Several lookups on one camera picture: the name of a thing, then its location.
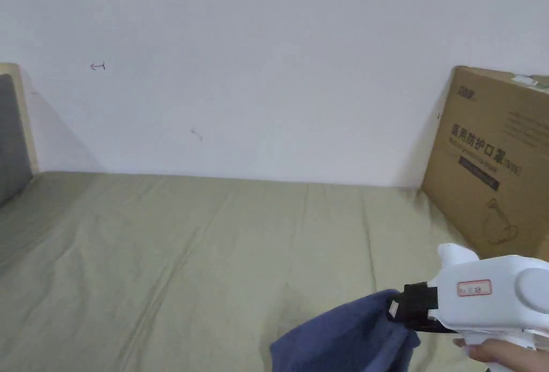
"red label sticker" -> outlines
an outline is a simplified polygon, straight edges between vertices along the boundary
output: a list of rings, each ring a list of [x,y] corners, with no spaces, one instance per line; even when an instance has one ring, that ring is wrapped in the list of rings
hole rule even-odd
[[[471,280],[457,284],[457,296],[482,296],[492,293],[492,282],[488,279]]]

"bed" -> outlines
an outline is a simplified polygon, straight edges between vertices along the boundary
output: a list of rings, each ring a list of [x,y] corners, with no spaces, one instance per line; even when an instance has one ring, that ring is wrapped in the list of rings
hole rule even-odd
[[[0,207],[5,371],[269,371],[283,333],[434,277],[437,244],[462,242],[415,190],[30,175]],[[411,370],[484,370],[420,338]]]

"white wall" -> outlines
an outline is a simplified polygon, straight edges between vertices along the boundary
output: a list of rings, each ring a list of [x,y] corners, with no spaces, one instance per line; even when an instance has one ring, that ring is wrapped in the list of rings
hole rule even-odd
[[[42,170],[417,185],[454,65],[549,73],[547,0],[2,0],[0,22]]]

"white sticker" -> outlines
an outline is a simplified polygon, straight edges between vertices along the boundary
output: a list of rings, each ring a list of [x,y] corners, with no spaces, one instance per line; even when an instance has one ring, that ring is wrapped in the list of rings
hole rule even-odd
[[[396,311],[398,310],[398,302],[393,301],[391,307],[389,308],[389,313],[394,318],[396,316]]]
[[[535,86],[537,85],[537,80],[532,79],[530,76],[526,75],[516,75],[512,80],[517,81],[519,83],[524,83],[528,86]]]
[[[488,279],[471,280],[457,284],[457,296],[482,296],[492,293],[492,282]]]

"headboard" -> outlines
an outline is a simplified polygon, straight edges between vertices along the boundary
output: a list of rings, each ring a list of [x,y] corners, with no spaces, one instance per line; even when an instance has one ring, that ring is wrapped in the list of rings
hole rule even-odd
[[[32,179],[33,151],[19,67],[0,64],[0,205]]]

